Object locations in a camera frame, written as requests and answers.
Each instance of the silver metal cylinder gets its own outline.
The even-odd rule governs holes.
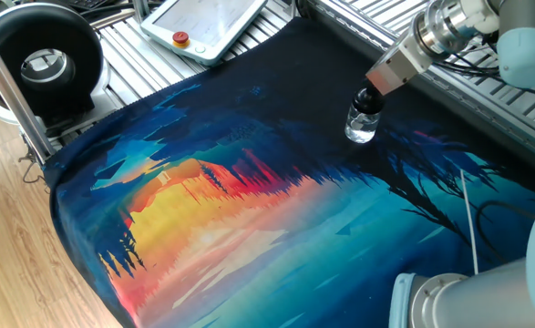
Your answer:
[[[436,328],[535,328],[526,260],[454,283],[437,295]]]
[[[149,16],[148,0],[133,0],[133,8],[136,11],[135,18],[141,24]]]
[[[5,104],[14,113],[18,123],[22,127],[24,134],[40,160],[44,163],[46,159],[55,153],[54,148],[48,141],[46,134],[41,129],[36,117],[30,110],[24,95],[15,83],[14,78],[5,66],[0,57],[0,96]]]
[[[466,25],[467,17],[459,0],[432,2],[422,17],[416,17],[417,37],[429,56],[444,59],[468,45],[478,31]]]

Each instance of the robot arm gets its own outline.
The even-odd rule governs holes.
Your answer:
[[[366,76],[386,95],[474,36],[497,30],[501,77],[515,87],[535,87],[535,0],[433,1]]]

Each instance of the black circular device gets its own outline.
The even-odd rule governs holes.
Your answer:
[[[93,28],[72,9],[32,3],[0,13],[0,56],[48,126],[94,107],[90,94],[103,52]]]

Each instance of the white cable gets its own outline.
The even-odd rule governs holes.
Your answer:
[[[461,187],[464,189],[464,200],[466,200],[466,210],[468,211],[469,222],[469,237],[471,239],[471,254],[474,258],[474,273],[478,274],[478,253],[476,251],[476,236],[474,235],[474,222],[471,219],[471,211],[469,210],[468,190],[466,190],[466,178],[464,177],[464,170],[461,169]]]

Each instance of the metal pole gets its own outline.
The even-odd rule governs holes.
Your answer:
[[[149,15],[148,0],[133,0],[133,8],[136,11],[136,20],[141,24]]]
[[[24,95],[15,83],[14,78],[5,66],[4,60],[0,57],[0,96],[5,104],[15,115],[20,123],[30,146],[34,149],[40,160],[44,163],[46,159],[55,154],[55,150],[48,141],[46,134],[41,129],[36,117],[30,110]]]

